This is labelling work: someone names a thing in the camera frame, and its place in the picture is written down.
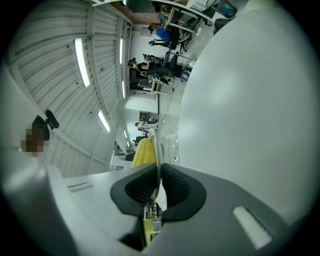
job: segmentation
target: ceiling light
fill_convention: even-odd
[[[106,128],[106,130],[109,132],[110,131],[110,127],[109,125],[107,124],[107,121],[104,117],[104,115],[102,114],[101,110],[99,111],[98,113],[98,117],[100,118],[101,122],[103,123],[104,127]]]
[[[82,39],[76,38],[74,39],[74,48],[75,48],[75,56],[76,56],[76,62],[78,64],[78,68],[80,70],[81,79],[83,82],[84,87],[87,87],[90,85],[86,64],[85,64],[85,58],[84,58],[84,51],[82,47]]]
[[[120,39],[120,64],[122,64],[122,47],[123,47],[124,40]]]
[[[121,84],[122,84],[122,97],[123,99],[125,99],[126,98],[125,82],[122,81]]]

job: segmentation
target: yellow object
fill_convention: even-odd
[[[156,163],[154,144],[150,138],[140,140],[131,167]]]
[[[146,244],[149,245],[151,243],[151,234],[155,234],[154,226],[152,224],[153,219],[147,218],[143,220],[143,227],[144,227],[144,235]]]

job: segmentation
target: table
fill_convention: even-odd
[[[186,84],[181,166],[236,183],[288,224],[306,215],[319,187],[316,56],[280,8],[229,22],[202,51]]]

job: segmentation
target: corrugated wall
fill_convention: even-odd
[[[92,20],[88,20],[90,10]],[[64,177],[108,171],[121,119],[116,109],[122,100],[116,60],[119,21],[127,23],[107,8],[93,8],[85,1],[46,1],[21,26],[8,52],[7,65],[19,86],[27,89],[43,112],[50,109],[60,124],[59,133],[51,133],[42,159],[59,167]],[[82,38],[90,79],[87,88],[77,66],[75,38]],[[94,61],[90,62],[87,40],[92,38]],[[109,133],[97,116],[104,109],[106,118],[115,113],[108,120]]]

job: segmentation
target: person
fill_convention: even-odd
[[[151,62],[150,60],[148,60],[147,62],[142,62],[142,63],[137,64],[137,62],[135,60],[130,59],[127,62],[127,65],[129,68],[136,69],[140,72],[147,71],[147,70],[153,70],[153,69],[159,67],[158,64],[155,64],[155,63]]]
[[[134,124],[140,130],[150,130],[151,128],[157,129],[158,123],[147,123],[145,121],[139,121]]]
[[[168,28],[167,20],[165,20],[163,26],[159,23],[151,23],[148,26],[148,29],[149,31],[151,31],[151,33],[155,33],[163,41],[170,42],[170,36],[172,31],[170,31]],[[184,31],[181,28],[179,28],[179,35],[182,40],[185,39]]]
[[[30,128],[26,129],[25,140],[21,141],[21,150],[30,153],[33,158],[44,152],[44,146],[50,139],[50,132],[45,121],[37,116]]]

